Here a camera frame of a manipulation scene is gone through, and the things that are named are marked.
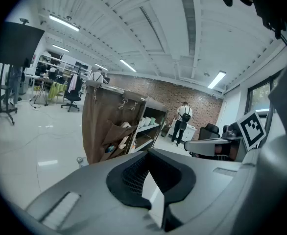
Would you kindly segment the black monitor stand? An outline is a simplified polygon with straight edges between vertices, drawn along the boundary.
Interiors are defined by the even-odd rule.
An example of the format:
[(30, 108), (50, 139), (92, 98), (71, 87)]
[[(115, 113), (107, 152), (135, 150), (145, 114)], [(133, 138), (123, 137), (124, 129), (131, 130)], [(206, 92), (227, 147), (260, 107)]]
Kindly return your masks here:
[(5, 63), (2, 63), (1, 72), (0, 72), (0, 114), (2, 113), (7, 114), (7, 116), (11, 120), (11, 124), (14, 126), (15, 122), (14, 122), (13, 117), (11, 116), (11, 113), (17, 113), (18, 109), (16, 107), (10, 109), (8, 105), (9, 92), (11, 89), (9, 87), (9, 82), (10, 82), (10, 75), (11, 75), (11, 70), (12, 70), (13, 65), (9, 65), (7, 80), (5, 80), (5, 83), (3, 84), (2, 79), (3, 79), (4, 67), (5, 67)]

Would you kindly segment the black monitor screen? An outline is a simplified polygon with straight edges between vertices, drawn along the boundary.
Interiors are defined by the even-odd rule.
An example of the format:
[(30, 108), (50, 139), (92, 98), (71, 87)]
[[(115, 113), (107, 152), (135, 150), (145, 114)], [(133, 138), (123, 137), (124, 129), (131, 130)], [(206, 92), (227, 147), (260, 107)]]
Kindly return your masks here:
[(0, 63), (30, 67), (44, 31), (28, 25), (4, 22), (0, 31)]

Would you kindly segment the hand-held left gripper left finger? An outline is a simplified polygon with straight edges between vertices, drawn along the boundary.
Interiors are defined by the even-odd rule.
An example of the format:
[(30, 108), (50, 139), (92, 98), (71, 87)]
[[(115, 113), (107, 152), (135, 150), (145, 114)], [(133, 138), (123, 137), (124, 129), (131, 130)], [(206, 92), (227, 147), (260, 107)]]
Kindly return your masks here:
[(106, 185), (114, 167), (142, 155), (132, 153), (79, 168), (38, 195), (26, 212), (45, 235), (162, 235), (147, 209), (124, 205)]

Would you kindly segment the black tripod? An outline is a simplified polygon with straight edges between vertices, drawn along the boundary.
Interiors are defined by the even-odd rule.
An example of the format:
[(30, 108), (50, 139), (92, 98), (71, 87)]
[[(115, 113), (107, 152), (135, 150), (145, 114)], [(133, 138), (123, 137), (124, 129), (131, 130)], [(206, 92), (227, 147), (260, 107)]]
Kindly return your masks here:
[(41, 101), (43, 101), (44, 106), (48, 106), (48, 89), (44, 83), (41, 84), (40, 89), (36, 92), (33, 103), (40, 104)]

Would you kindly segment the white low cabinet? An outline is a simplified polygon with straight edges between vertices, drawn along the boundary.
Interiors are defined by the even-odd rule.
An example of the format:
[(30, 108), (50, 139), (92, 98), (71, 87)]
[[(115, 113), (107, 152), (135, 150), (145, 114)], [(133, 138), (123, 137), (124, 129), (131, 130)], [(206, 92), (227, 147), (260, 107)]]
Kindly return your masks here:
[[(170, 136), (173, 136), (173, 132), (174, 132), (174, 127), (175, 127), (175, 124), (176, 124), (176, 120), (174, 119), (172, 121), (172, 124), (171, 124), (171, 127), (168, 131), (168, 135)], [(196, 128), (192, 125), (189, 125), (187, 124), (187, 127), (183, 133), (183, 136), (182, 136), (182, 141), (185, 142), (185, 141), (191, 141), (194, 134), (196, 132)]]

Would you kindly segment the dark framed window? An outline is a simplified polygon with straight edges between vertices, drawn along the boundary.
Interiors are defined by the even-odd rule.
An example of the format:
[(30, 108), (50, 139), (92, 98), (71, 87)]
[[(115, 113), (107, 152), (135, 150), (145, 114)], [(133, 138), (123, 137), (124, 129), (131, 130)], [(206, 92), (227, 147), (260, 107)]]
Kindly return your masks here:
[(268, 95), (278, 84), (278, 77), (270, 76), (248, 89), (245, 113), (256, 111), (261, 118), (267, 117), (270, 108)]

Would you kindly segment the white storage shelving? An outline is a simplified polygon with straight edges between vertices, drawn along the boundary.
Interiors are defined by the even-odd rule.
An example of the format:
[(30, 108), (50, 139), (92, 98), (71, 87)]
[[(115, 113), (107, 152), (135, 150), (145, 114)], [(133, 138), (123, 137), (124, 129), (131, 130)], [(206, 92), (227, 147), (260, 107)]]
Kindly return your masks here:
[(56, 68), (59, 72), (62, 73), (62, 76), (64, 77), (70, 77), (71, 75), (73, 75), (74, 73), (77, 75), (80, 75), (80, 77), (83, 80), (86, 80), (91, 71), (87, 70), (85, 68), (82, 68), (80, 66), (77, 65), (72, 65), (66, 61), (63, 61), (61, 59), (57, 59), (54, 57), (49, 57), (47, 55), (41, 54), (38, 60), (39, 64), (43, 64), (46, 65), (47, 67), (54, 67)]

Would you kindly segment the steel housekeeping cart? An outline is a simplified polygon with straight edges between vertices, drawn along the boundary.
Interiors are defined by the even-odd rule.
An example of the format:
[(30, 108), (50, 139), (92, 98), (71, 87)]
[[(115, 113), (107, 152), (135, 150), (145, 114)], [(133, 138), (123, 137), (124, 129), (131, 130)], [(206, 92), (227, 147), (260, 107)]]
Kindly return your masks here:
[[(166, 120), (166, 106), (152, 99), (151, 97), (144, 97), (145, 105), (140, 113), (139, 122), (141, 118), (145, 117), (156, 118), (156, 122), (153, 125), (150, 124), (149, 126), (143, 126), (142, 128), (138, 127), (136, 129), (132, 138), (130, 139), (128, 152), (126, 154), (134, 153), (143, 150), (144, 148), (150, 148), (153, 146)], [(79, 167), (89, 165), (86, 156), (78, 157), (76, 160)]]

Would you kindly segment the yellow-green table cloth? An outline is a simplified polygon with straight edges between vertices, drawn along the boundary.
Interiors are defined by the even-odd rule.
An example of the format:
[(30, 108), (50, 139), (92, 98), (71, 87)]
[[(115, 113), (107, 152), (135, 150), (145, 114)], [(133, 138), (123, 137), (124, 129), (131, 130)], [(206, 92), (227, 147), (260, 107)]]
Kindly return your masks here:
[(58, 97), (59, 94), (61, 96), (64, 96), (66, 88), (67, 84), (60, 84), (57, 82), (53, 82), (48, 93), (48, 100), (53, 100), (55, 97)]

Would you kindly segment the brown laundry bag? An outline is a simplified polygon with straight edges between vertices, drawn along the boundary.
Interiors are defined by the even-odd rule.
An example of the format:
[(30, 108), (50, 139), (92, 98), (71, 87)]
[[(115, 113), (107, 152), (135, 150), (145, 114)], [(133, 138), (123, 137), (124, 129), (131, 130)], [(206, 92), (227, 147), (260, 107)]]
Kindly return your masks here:
[[(140, 113), (145, 105), (141, 94), (98, 83), (86, 82), (86, 95), (82, 111), (83, 147), (88, 164), (95, 164), (128, 152), (130, 139), (138, 128)], [(121, 128), (129, 122), (130, 128)], [(119, 143), (128, 136), (126, 147), (119, 149)], [(114, 144), (114, 152), (106, 149)]]

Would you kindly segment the black office chair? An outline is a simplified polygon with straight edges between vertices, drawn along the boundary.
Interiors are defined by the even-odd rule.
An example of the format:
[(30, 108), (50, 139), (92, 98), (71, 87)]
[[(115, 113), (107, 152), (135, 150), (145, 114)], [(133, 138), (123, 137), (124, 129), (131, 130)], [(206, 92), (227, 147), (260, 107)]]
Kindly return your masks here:
[(199, 140), (209, 140), (220, 138), (219, 128), (216, 125), (208, 123), (205, 127), (201, 127), (199, 131)]
[(68, 84), (65, 90), (64, 98), (67, 99), (69, 102), (61, 105), (60, 107), (61, 108), (68, 107), (68, 112), (71, 111), (71, 108), (75, 108), (79, 112), (80, 108), (78, 107), (77, 102), (81, 101), (81, 95), (82, 95), (81, 88), (82, 88), (83, 80), (80, 78), (80, 75), (78, 75), (75, 90), (71, 91), (70, 93), (68, 93), (68, 88), (69, 88)]

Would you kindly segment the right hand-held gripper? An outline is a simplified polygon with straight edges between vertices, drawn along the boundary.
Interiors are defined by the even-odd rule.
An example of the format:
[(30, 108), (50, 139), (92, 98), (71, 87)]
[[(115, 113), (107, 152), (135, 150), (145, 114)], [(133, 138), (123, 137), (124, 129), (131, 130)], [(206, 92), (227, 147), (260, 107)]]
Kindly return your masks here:
[(230, 143), (230, 159), (242, 162), (247, 152), (255, 148), (265, 137), (266, 131), (258, 113), (250, 111), (236, 122), (223, 127), (224, 140), (186, 141), (184, 149), (191, 153), (213, 157), (216, 146)]

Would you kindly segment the pink cloth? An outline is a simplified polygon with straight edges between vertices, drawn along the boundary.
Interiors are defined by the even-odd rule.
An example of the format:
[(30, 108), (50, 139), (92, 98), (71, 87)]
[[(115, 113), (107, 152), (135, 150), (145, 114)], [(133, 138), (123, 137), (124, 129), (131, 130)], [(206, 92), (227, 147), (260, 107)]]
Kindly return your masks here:
[(69, 86), (69, 88), (68, 88), (68, 93), (70, 93), (71, 91), (74, 91), (74, 90), (75, 90), (77, 78), (78, 78), (78, 75), (77, 75), (77, 74), (74, 74), (74, 75), (71, 77), (71, 81), (70, 81), (69, 84), (68, 84), (68, 86)]

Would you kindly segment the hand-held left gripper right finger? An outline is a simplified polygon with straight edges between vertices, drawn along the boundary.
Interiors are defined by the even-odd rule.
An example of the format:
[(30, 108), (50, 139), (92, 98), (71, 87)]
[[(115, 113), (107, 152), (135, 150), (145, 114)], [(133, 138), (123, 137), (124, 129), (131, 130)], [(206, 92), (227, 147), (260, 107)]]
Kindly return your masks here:
[(231, 232), (239, 191), (229, 183), (239, 163), (205, 160), (160, 149), (148, 151), (148, 170), (164, 196), (161, 226), (149, 232)]

